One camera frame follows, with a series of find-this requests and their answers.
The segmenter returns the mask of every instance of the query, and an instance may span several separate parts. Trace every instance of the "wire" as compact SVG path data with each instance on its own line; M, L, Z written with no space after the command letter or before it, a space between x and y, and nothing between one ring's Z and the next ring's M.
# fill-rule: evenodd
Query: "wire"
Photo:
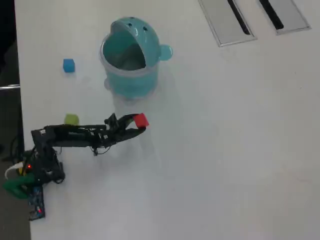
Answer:
M111 148L111 146L108 148L107 151L104 151L104 152L102 152L102 153L99 153L99 152L98 152L98 155L103 155L103 154L105 154L106 152L108 152L108 151L110 150L110 148Z
M55 151L55 154L60 155L62 153L62 146L60 147L60 152Z
M94 155L94 156L98 156L98 155L105 154L106 152L109 151L110 148L111 148L111 146L110 146L106 151L104 151L104 152L98 152L98 148L97 148L97 147L96 147L96 148L90 147L90 149L91 149L91 151L93 152L93 155Z
M16 163L15 165L9 167L7 170L5 170L4 172L4 177L5 179L8 179L8 172L10 172L11 170L14 170L14 169L19 169L19 168L22 168L24 166L24 163L21 161L21 162L18 162Z

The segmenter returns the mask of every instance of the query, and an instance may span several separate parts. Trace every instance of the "white tabletop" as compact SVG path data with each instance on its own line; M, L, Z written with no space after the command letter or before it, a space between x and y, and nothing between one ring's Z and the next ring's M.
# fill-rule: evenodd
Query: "white tabletop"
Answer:
M320 2L295 0L311 30L276 36L256 0L258 40L219 48L197 0L16 0L25 145L30 131L144 112L141 136L94 157L64 148L32 240L315 240L320 236ZM112 21L144 19L173 58L155 93L104 88L98 50ZM66 76L64 58L76 73Z

